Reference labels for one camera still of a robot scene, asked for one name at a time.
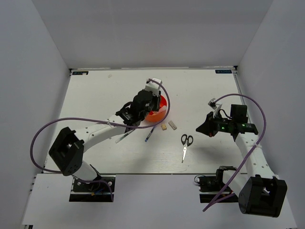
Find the beige eraser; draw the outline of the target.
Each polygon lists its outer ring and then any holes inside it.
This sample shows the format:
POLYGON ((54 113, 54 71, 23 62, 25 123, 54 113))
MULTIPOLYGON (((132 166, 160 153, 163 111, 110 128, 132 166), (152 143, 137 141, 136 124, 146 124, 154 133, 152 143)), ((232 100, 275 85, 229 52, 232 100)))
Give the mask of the beige eraser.
POLYGON ((166 127, 165 124, 162 124, 162 125, 161 125, 161 128, 162 128, 162 130, 166 130, 166 129, 167 129, 167 127, 166 127))

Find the grey white eraser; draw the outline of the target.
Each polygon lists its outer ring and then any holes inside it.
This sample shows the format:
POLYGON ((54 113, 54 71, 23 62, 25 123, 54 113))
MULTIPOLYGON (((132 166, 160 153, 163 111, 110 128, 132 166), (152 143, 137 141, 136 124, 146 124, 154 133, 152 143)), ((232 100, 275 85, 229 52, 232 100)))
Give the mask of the grey white eraser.
POLYGON ((173 130, 176 130, 176 129, 177 129, 177 126, 174 124, 173 121, 169 121, 168 124, 169 124, 169 126, 170 126, 173 130))

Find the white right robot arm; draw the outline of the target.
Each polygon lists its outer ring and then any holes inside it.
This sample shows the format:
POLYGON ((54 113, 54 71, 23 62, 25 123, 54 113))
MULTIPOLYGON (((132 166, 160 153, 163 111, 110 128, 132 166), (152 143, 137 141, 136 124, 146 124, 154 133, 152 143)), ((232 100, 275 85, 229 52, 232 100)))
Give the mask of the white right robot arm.
POLYGON ((243 214, 277 218, 287 192, 284 180, 276 178, 270 169, 261 146, 258 131, 248 122, 247 106, 233 104, 230 115, 221 116, 221 103, 211 102, 211 111, 196 131, 209 137, 219 132, 229 133, 245 161, 246 174, 238 173, 234 166, 220 166, 214 177, 197 176, 194 181, 201 192, 232 191, 238 198, 243 214))

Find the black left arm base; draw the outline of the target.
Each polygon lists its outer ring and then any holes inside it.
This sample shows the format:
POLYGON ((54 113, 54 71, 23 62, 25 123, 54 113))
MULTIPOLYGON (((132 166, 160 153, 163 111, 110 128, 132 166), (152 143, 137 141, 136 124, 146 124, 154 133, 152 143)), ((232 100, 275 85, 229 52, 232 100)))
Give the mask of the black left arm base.
POLYGON ((115 192, 116 176, 102 176, 101 183, 83 183, 73 179, 69 201, 70 202, 112 202, 115 192))

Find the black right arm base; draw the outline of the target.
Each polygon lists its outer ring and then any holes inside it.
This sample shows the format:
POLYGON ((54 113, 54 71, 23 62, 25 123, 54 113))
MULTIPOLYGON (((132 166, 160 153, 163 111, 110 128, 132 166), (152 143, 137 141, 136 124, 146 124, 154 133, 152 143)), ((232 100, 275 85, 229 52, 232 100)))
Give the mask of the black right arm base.
POLYGON ((195 184, 199 187, 200 203, 209 203, 214 196, 224 186, 223 173, 224 171, 235 171, 235 167, 220 166, 215 175, 196 175, 194 177, 195 184))

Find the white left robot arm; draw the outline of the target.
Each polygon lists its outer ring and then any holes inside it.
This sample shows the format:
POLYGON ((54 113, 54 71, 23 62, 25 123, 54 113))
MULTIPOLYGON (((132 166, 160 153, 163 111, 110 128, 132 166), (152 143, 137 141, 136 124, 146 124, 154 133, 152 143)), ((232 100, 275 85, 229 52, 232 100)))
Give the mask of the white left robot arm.
POLYGON ((119 111, 108 118, 105 124, 94 124, 83 129, 63 128, 53 142, 49 155, 64 176, 84 180, 89 190, 100 187, 98 171, 83 160, 83 154, 96 144, 113 136, 124 134, 132 126, 139 126, 151 111, 160 108, 161 92, 141 90, 119 111))

